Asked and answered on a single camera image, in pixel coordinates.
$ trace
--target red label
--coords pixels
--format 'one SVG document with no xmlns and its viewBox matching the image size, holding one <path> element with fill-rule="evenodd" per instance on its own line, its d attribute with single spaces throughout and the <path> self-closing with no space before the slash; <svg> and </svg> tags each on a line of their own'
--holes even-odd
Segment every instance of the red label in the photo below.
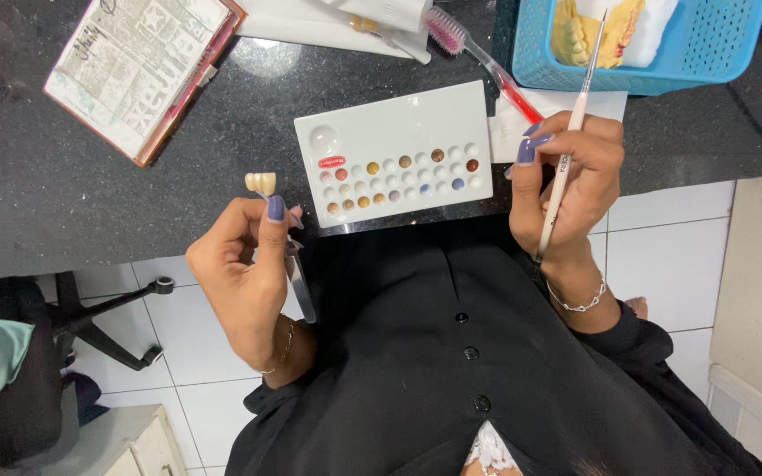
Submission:
<svg viewBox="0 0 762 476">
<path fill-rule="evenodd" d="M 320 168 L 334 168 L 340 167 L 343 164 L 345 164 L 345 157 L 341 155 L 334 155 L 331 157 L 325 157 L 320 160 L 318 166 Z"/>
</svg>

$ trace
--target dental stain palette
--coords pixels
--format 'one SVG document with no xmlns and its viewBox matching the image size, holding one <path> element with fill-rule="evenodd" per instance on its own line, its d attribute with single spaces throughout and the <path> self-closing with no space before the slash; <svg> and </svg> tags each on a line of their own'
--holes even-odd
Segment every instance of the dental stain palette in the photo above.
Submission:
<svg viewBox="0 0 762 476">
<path fill-rule="evenodd" d="M 493 196 L 481 81 L 294 124 L 322 228 Z"/>
</svg>

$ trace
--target woman's right hand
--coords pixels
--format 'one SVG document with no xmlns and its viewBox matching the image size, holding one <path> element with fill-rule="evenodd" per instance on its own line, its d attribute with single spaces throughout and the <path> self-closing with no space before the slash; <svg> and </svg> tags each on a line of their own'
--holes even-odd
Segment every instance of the woman's right hand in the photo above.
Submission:
<svg viewBox="0 0 762 476">
<path fill-rule="evenodd" d="M 557 212 L 555 227 L 546 248 L 543 269 L 556 260 L 573 259 L 588 250 L 587 233 L 619 197 L 622 124 L 588 115 L 582 130 L 566 130 L 570 111 L 562 111 L 536 124 L 530 132 L 533 148 L 521 147 L 517 162 L 506 174 L 513 180 L 510 226 L 519 245 L 532 257 L 549 207 L 552 184 L 540 195 L 541 164 L 556 165 L 562 154 L 572 157 L 566 191 Z"/>
</svg>

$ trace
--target bracelet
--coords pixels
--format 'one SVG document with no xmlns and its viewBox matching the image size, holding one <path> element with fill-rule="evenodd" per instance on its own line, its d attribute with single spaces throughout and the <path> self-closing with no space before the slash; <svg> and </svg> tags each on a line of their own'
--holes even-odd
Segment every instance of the bracelet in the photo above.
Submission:
<svg viewBox="0 0 762 476">
<path fill-rule="evenodd" d="M 281 356 L 281 359 L 279 359 L 278 363 L 275 364 L 275 367 L 272 370 L 267 370 L 267 371 L 255 370 L 255 372 L 262 373 L 264 375 L 275 372 L 275 370 L 278 369 L 279 365 L 284 363 L 284 360 L 287 358 L 287 353 L 290 352 L 290 347 L 291 345 L 293 345 L 293 319 L 290 319 L 287 316 L 284 316 L 284 317 L 290 323 L 290 332 L 287 334 L 287 348 L 284 349 L 284 354 Z"/>
<path fill-rule="evenodd" d="M 555 296 L 555 292 L 553 290 L 551 290 L 551 286 L 549 286 L 548 280 L 546 280 L 545 286 L 549 288 L 549 293 L 551 293 L 551 296 L 553 298 L 555 298 L 555 301 L 557 301 L 557 303 L 560 304 L 561 306 L 563 306 L 563 308 L 566 309 L 567 311 L 586 312 L 587 309 L 590 309 L 591 307 L 593 307 L 596 304 L 598 304 L 598 299 L 601 298 L 601 295 L 605 294 L 605 291 L 607 290 L 607 283 L 605 282 L 605 275 L 601 271 L 598 271 L 598 273 L 601 275 L 601 287 L 598 289 L 598 295 L 593 298 L 593 301 L 590 302 L 589 306 L 579 306 L 577 308 L 570 308 L 569 306 L 567 306 L 563 302 L 560 302 L 560 299 L 558 299 Z"/>
</svg>

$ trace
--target sleeve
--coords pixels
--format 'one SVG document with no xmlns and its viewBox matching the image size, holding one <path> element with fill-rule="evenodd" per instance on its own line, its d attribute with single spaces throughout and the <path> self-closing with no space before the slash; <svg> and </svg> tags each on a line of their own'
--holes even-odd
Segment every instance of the sleeve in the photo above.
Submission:
<svg viewBox="0 0 762 476">
<path fill-rule="evenodd" d="M 616 325 L 598 334 L 572 331 L 578 341 L 594 349 L 637 382 L 669 414 L 718 474 L 762 474 L 762 462 L 731 436 L 708 407 L 666 364 L 672 338 L 659 325 L 638 319 L 619 301 L 622 314 Z"/>
<path fill-rule="evenodd" d="M 271 389 L 261 378 L 260 386 L 243 399 L 243 405 L 255 417 L 231 446 L 226 474 L 258 474 L 261 462 L 313 379 L 312 372 L 308 372 L 291 384 Z"/>
</svg>

